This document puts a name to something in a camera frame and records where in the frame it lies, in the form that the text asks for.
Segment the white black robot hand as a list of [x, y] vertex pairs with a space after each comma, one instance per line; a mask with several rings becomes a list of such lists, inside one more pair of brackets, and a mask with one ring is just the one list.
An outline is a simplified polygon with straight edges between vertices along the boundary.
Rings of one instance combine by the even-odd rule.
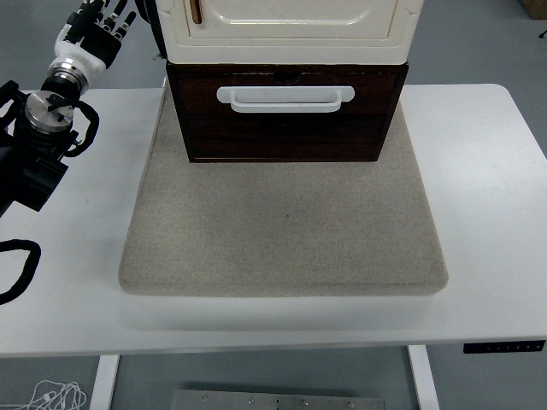
[[120, 20], [127, 2], [119, 1], [106, 15], [108, 6], [108, 1], [84, 1], [68, 17], [54, 44], [52, 73], [70, 73], [85, 85], [110, 68], [136, 13], [131, 11]]

